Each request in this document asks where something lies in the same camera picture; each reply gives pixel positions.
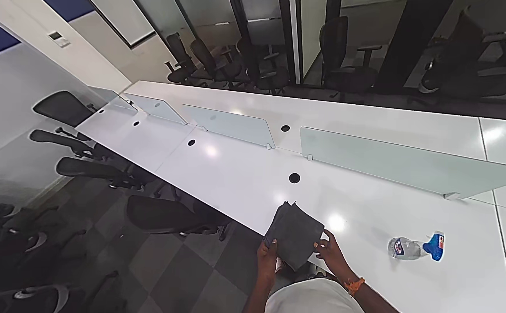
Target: cleaning cloth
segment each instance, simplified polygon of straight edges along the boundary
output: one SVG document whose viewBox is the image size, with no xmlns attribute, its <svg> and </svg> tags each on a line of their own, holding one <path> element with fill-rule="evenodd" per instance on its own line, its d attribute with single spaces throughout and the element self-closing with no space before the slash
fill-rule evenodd
<svg viewBox="0 0 506 313">
<path fill-rule="evenodd" d="M 313 253 L 313 243 L 319 242 L 324 225 L 303 212 L 295 203 L 287 201 L 278 207 L 264 244 L 270 247 L 274 238 L 278 241 L 278 257 L 294 271 L 300 268 Z"/>
</svg>

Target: orange thread bracelet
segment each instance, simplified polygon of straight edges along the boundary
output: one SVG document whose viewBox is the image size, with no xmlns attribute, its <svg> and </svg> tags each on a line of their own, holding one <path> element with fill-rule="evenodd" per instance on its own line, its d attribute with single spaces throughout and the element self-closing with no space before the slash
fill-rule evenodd
<svg viewBox="0 0 506 313">
<path fill-rule="evenodd" d="M 349 285 L 344 282 L 344 286 L 347 288 L 347 293 L 353 297 L 355 292 L 361 287 L 361 284 L 365 282 L 365 279 L 361 277 L 357 282 L 351 282 L 349 279 L 347 281 L 349 282 Z"/>
</svg>

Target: person's left hand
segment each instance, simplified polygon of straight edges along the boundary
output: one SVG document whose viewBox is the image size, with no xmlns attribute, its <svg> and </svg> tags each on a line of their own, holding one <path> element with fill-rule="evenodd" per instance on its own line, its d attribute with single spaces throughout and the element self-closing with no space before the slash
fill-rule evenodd
<svg viewBox="0 0 506 313">
<path fill-rule="evenodd" d="M 276 238 L 272 241 L 268 248 L 264 241 L 257 250 L 257 282 L 266 283 L 270 288 L 274 286 L 276 281 L 276 250 L 278 243 Z"/>
</svg>

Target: hand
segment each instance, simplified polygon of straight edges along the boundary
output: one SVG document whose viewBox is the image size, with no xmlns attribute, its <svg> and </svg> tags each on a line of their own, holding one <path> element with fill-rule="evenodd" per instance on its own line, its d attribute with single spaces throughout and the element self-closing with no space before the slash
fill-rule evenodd
<svg viewBox="0 0 506 313">
<path fill-rule="evenodd" d="M 278 243 L 276 238 L 272 241 L 270 248 L 268 248 L 264 241 L 257 250 L 257 282 L 265 283 L 272 288 L 276 281 L 276 249 Z"/>
<path fill-rule="evenodd" d="M 339 280 L 347 282 L 348 279 L 351 279 L 352 281 L 356 281 L 355 279 L 357 276 L 355 276 L 350 266 L 347 265 L 346 259 L 344 259 L 344 255 L 336 242 L 336 238 L 328 230 L 324 230 L 324 233 L 328 236 L 330 241 L 321 239 L 320 243 L 313 243 L 313 246 L 319 253 L 316 257 L 324 260 L 328 269 L 336 275 Z"/>
</svg>

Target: frosted glass divider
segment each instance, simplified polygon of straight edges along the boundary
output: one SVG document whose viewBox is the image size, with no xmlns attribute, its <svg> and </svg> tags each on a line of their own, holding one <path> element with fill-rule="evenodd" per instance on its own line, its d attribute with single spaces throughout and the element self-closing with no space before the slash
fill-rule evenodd
<svg viewBox="0 0 506 313">
<path fill-rule="evenodd" d="M 197 125 L 207 131 L 259 144 L 268 149 L 276 149 L 269 125 L 263 119 L 187 104 L 184 104 L 183 107 L 197 122 Z"/>
<path fill-rule="evenodd" d="M 133 111 L 136 111 L 137 109 L 131 106 L 131 104 L 122 98 L 120 95 L 118 95 L 115 91 L 110 89 L 104 89 L 104 88 L 98 88 L 98 87 L 92 87 L 89 86 L 89 88 L 94 91 L 98 96 L 100 96 L 106 103 L 111 103 L 116 106 L 121 106 L 125 109 L 130 109 Z"/>
<path fill-rule="evenodd" d="M 448 198 L 467 198 L 506 186 L 506 164 L 466 158 L 308 127 L 300 128 L 301 153 Z"/>
<path fill-rule="evenodd" d="M 148 114 L 187 125 L 187 122 L 164 100 L 131 94 L 124 94 L 124 96 L 133 101 L 135 105 Z"/>
</svg>

